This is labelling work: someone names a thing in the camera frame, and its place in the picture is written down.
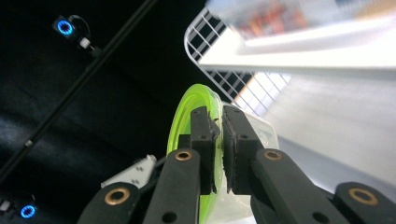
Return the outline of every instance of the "blue led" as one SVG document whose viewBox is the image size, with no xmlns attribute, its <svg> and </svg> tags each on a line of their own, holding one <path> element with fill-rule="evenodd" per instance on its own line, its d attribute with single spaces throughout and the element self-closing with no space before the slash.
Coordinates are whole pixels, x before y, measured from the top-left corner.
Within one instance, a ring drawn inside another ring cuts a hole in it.
<svg viewBox="0 0 396 224">
<path fill-rule="evenodd" d="M 35 215 L 35 208 L 32 205 L 26 205 L 21 210 L 21 217 L 31 218 Z"/>
<path fill-rule="evenodd" d="M 71 35 L 74 31 L 72 23 L 69 21 L 58 21 L 58 31 L 63 35 Z"/>
</svg>

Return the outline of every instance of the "screw hole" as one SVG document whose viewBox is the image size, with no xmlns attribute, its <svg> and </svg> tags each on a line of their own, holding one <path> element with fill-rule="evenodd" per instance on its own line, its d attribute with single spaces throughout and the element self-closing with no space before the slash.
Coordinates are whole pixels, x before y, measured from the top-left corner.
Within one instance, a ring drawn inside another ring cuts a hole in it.
<svg viewBox="0 0 396 224">
<path fill-rule="evenodd" d="M 312 217 L 314 217 L 314 219 L 318 222 L 318 223 L 330 223 L 330 220 L 328 217 L 326 217 L 325 215 L 323 215 L 320 212 L 316 212 L 314 214 L 312 214 Z"/>
<path fill-rule="evenodd" d="M 173 212 L 168 212 L 163 215 L 164 223 L 174 223 L 177 219 L 177 215 Z"/>
<path fill-rule="evenodd" d="M 272 160 L 272 161 L 279 161 L 282 159 L 282 155 L 275 151 L 266 151 L 264 153 L 265 158 Z"/>
<path fill-rule="evenodd" d="M 119 200 L 119 199 L 121 199 L 123 196 L 124 196 L 124 193 L 123 193 L 123 192 L 117 191 L 117 192 L 114 192 L 113 194 L 111 194 L 110 197 L 111 197 L 112 200 Z"/>
<path fill-rule="evenodd" d="M 181 152 L 177 153 L 175 157 L 178 161 L 187 161 L 187 160 L 191 159 L 192 155 L 188 151 L 181 151 Z"/>
</svg>

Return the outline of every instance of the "dark ceiling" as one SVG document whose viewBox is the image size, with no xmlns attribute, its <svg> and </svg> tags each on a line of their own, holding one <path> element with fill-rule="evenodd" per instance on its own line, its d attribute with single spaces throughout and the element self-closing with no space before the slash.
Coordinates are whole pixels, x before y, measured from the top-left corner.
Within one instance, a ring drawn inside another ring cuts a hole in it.
<svg viewBox="0 0 396 224">
<path fill-rule="evenodd" d="M 0 162 L 22 148 L 93 58 L 51 27 L 76 14 L 103 48 L 142 1 L 0 3 Z M 33 219 L 76 223 L 100 183 L 137 159 L 164 156 L 177 104 L 194 83 L 219 90 L 187 57 L 183 37 L 205 1 L 159 1 L 0 188 L 16 206 L 35 195 Z"/>
</svg>

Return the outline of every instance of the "brass screw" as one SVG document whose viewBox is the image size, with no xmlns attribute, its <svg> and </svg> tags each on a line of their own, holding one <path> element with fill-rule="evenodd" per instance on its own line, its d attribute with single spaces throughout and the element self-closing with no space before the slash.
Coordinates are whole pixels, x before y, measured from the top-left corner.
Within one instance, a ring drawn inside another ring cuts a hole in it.
<svg viewBox="0 0 396 224">
<path fill-rule="evenodd" d="M 367 189 L 354 188 L 354 189 L 350 189 L 348 193 L 355 201 L 372 206 L 378 205 L 378 199 L 375 197 L 375 195 L 372 192 L 368 191 Z M 368 199 L 362 198 L 358 193 L 364 194 L 365 196 L 368 197 Z"/>
<path fill-rule="evenodd" d="M 114 194 L 118 193 L 118 192 L 122 193 L 122 196 L 120 198 L 115 199 Z M 113 190 L 109 191 L 108 194 L 106 195 L 105 202 L 109 205 L 121 204 L 121 203 L 124 203 L 129 198 L 130 195 L 131 195 L 131 193 L 126 188 L 113 189 Z"/>
</svg>

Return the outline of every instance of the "white wire rack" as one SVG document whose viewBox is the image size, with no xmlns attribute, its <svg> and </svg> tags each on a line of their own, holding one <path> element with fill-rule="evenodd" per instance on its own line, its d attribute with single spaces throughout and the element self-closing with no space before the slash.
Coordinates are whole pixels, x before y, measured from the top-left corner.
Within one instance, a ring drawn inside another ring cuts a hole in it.
<svg viewBox="0 0 396 224">
<path fill-rule="evenodd" d="M 207 70 L 199 61 L 212 48 L 227 27 L 204 8 L 192 21 L 184 36 L 190 59 L 229 98 L 232 104 L 262 116 L 288 84 L 290 75 L 281 73 Z"/>
</svg>

